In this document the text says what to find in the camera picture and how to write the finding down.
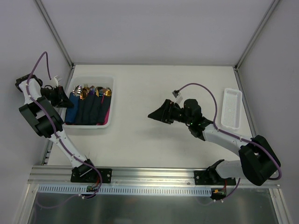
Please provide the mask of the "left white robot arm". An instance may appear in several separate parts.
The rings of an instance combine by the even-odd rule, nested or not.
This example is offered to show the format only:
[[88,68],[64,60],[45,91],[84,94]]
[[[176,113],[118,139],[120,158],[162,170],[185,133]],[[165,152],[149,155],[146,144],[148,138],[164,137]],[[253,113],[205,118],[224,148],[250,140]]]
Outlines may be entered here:
[[56,78],[49,88],[43,87],[36,75],[16,79],[16,88],[23,93],[25,102],[19,108],[21,115],[41,137],[59,147],[71,163],[71,182],[98,182],[100,176],[92,161],[81,154],[63,129],[63,120],[57,108],[71,108],[74,104],[66,96]]

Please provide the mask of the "spoon with green handle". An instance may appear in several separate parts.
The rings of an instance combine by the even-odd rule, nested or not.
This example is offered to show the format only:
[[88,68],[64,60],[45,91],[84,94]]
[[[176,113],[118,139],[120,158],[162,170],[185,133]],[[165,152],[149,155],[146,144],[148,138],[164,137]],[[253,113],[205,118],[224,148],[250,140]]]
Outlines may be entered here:
[[82,93],[82,86],[81,85],[77,85],[74,90],[73,90],[73,95],[76,96],[76,97],[79,97]]

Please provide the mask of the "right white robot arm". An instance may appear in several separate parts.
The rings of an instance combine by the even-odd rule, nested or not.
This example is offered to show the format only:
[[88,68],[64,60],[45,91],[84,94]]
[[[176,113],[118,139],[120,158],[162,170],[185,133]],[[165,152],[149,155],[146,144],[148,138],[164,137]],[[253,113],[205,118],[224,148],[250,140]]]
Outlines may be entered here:
[[195,99],[187,99],[183,107],[167,99],[148,118],[166,124],[175,121],[183,123],[195,138],[214,143],[239,156],[236,161],[222,159],[207,168],[204,178],[209,178],[213,184],[221,184],[225,179],[245,178],[261,186],[281,167],[263,136],[246,139],[216,129],[214,123],[202,115],[201,107]]

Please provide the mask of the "blue paper napkin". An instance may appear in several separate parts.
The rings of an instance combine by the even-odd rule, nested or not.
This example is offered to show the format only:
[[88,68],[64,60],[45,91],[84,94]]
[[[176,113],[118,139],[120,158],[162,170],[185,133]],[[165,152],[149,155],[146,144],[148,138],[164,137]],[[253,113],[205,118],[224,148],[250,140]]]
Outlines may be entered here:
[[79,96],[75,95],[73,92],[70,93],[69,100],[73,103],[73,107],[67,108],[65,113],[65,123],[66,124],[74,124],[76,115],[78,112],[78,103]]

